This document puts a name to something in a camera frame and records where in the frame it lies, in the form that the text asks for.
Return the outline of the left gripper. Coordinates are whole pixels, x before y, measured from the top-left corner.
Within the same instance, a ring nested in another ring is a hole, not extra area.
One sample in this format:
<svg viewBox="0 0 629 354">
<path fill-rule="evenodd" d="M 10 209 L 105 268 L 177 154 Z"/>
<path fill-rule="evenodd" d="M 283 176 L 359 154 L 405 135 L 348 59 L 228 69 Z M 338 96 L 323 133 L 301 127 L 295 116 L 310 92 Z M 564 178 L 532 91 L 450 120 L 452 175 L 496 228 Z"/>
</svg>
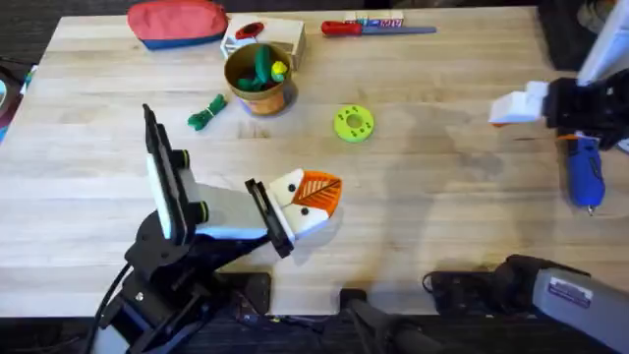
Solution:
<svg viewBox="0 0 629 354">
<path fill-rule="evenodd" d="M 197 234 L 226 241 L 266 237 L 282 258 L 294 250 L 294 239 L 330 218 L 342 193 L 340 178 L 302 168 L 269 184 L 276 200 L 255 179 L 246 182 L 245 192 L 201 184 L 184 149 L 171 151 L 171 166 L 182 183 L 179 195 L 187 199 L 185 211 Z"/>
</svg>

